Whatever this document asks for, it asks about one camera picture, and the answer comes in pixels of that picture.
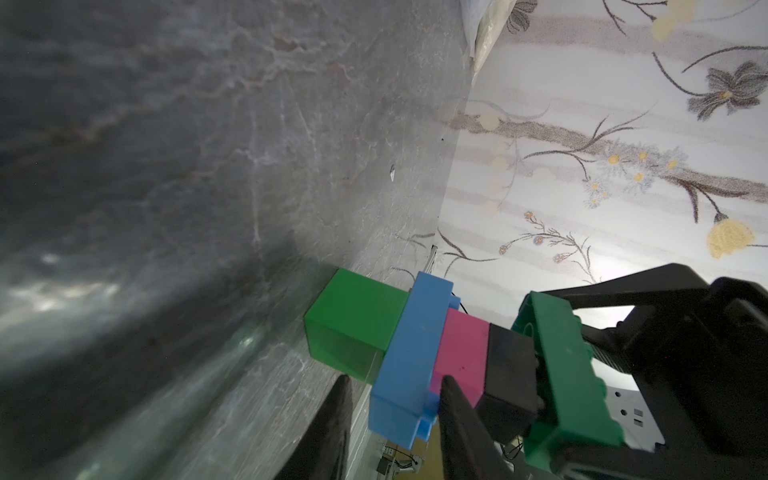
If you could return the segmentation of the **blue lego brick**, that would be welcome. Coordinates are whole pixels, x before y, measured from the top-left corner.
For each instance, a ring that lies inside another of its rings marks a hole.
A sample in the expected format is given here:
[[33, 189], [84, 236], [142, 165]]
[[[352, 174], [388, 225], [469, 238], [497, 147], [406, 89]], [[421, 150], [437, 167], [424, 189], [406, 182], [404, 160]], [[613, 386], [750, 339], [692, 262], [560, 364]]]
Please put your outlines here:
[[459, 306], [453, 283], [420, 272], [370, 395], [369, 429], [403, 449], [427, 440], [440, 395], [430, 391], [447, 314]]

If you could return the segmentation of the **black lego brick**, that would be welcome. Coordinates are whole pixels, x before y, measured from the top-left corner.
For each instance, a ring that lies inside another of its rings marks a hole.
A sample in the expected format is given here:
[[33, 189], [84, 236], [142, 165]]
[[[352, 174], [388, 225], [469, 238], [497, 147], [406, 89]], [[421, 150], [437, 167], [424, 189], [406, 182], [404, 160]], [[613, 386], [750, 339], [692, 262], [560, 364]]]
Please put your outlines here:
[[537, 419], [536, 369], [531, 337], [490, 325], [484, 391], [475, 411], [495, 442], [510, 443]]

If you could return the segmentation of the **pink lego brick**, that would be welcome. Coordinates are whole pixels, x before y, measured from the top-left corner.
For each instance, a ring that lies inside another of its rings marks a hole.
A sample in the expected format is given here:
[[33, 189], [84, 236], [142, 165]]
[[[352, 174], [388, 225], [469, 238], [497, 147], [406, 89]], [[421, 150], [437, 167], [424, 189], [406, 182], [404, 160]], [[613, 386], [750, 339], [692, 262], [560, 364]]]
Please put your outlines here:
[[490, 324], [449, 309], [429, 390], [440, 395], [442, 379], [449, 375], [459, 384], [472, 407], [484, 393]]

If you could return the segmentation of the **light green lego brick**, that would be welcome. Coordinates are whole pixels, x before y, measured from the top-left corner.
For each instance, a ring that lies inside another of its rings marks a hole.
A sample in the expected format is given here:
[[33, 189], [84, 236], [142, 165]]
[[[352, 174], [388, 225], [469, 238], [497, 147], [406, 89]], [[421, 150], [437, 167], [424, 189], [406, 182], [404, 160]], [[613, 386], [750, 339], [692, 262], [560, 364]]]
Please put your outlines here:
[[375, 383], [409, 293], [339, 269], [304, 315], [310, 356]]

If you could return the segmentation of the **dark green long lego brick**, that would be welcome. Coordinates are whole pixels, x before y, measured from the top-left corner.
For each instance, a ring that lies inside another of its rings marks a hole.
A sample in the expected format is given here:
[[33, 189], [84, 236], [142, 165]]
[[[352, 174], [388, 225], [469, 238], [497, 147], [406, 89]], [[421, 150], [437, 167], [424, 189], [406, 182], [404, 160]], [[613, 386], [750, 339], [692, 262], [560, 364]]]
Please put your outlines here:
[[524, 440], [526, 462], [555, 475], [551, 465], [571, 446], [620, 447], [624, 433], [606, 405], [607, 388], [592, 366], [593, 351], [582, 338], [582, 323], [568, 301], [529, 293], [512, 330], [531, 338], [544, 372], [537, 393], [545, 412]]

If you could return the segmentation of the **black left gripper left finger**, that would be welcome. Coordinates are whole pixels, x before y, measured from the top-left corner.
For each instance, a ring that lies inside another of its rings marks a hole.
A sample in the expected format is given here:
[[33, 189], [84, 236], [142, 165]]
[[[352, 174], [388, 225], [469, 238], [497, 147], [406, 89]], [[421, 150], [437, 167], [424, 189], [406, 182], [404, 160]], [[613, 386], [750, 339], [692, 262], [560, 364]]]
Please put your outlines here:
[[344, 479], [353, 409], [351, 379], [342, 374], [274, 479]]

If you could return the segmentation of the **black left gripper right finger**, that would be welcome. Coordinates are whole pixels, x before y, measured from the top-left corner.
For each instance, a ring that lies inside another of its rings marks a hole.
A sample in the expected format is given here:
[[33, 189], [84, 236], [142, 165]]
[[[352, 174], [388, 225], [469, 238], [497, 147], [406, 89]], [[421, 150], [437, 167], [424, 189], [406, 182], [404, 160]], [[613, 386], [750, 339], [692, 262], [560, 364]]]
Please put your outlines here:
[[438, 410], [445, 479], [513, 479], [494, 441], [450, 375], [442, 379]]

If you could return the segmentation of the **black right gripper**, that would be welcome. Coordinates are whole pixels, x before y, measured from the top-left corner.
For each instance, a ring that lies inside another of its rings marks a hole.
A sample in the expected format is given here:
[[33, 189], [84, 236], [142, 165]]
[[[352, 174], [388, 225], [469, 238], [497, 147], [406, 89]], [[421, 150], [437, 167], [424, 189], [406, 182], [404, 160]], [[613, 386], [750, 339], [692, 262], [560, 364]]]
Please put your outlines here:
[[561, 289], [575, 309], [629, 306], [583, 338], [622, 360], [663, 438], [651, 452], [569, 446], [552, 460], [566, 479], [763, 479], [767, 475], [767, 292], [705, 282], [667, 264]]

